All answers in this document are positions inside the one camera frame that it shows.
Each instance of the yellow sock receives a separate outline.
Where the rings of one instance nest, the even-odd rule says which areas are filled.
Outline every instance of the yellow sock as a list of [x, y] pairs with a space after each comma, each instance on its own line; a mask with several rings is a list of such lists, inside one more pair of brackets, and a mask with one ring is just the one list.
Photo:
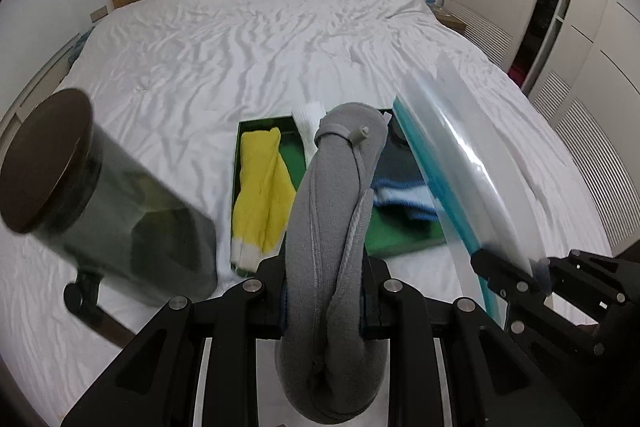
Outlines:
[[280, 130], [240, 137], [240, 193], [231, 222], [231, 264], [254, 273], [260, 261], [277, 255], [296, 190], [278, 152]]

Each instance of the jar lid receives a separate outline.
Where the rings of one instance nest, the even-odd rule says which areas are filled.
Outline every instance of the jar lid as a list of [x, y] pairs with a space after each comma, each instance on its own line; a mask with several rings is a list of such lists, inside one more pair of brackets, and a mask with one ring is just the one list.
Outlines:
[[93, 111], [87, 95], [64, 89], [38, 105], [18, 129], [0, 169], [0, 215], [9, 229], [36, 229], [87, 158]]

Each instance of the white sock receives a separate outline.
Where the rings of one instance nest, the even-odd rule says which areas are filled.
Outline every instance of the white sock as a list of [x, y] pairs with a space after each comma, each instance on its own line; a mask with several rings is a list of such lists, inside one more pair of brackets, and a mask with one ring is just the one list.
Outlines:
[[297, 107], [291, 111], [291, 116], [293, 116], [302, 138], [302, 145], [305, 147], [305, 163], [307, 167], [318, 150], [314, 143], [314, 137], [318, 132], [320, 120], [324, 115], [326, 115], [326, 111], [321, 102], [305, 103], [302, 107]]

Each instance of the bed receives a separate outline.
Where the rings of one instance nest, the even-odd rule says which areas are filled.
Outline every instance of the bed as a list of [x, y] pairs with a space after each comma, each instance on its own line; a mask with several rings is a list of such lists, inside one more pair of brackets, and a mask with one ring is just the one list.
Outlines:
[[[220, 295], [241, 279], [229, 264], [238, 122], [290, 114], [320, 100], [390, 107], [409, 68], [434, 73], [449, 56], [510, 149], [529, 187], [547, 255], [610, 255], [593, 199], [558, 136], [510, 79], [422, 0], [113, 0], [62, 82], [91, 97], [108, 134], [218, 231]], [[62, 291], [73, 267], [31, 237], [0, 227], [0, 352], [50, 425], [118, 349], [76, 321]], [[446, 247], [388, 261], [394, 277], [452, 301], [463, 290]], [[157, 309], [104, 287], [100, 304], [134, 331]], [[586, 318], [562, 302], [556, 309]], [[257, 346], [260, 425], [312, 425], [286, 401], [273, 343]], [[388, 383], [348, 425], [386, 425]]]

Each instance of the gray neck pillow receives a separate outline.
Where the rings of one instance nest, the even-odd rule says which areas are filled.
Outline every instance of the gray neck pillow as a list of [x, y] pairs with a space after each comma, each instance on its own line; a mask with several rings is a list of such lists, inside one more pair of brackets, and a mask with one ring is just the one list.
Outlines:
[[384, 376], [386, 341], [364, 341], [358, 328], [370, 184], [385, 141], [385, 120], [372, 107], [347, 103], [329, 112], [291, 209], [287, 327], [276, 367], [291, 404], [316, 423], [359, 415]]

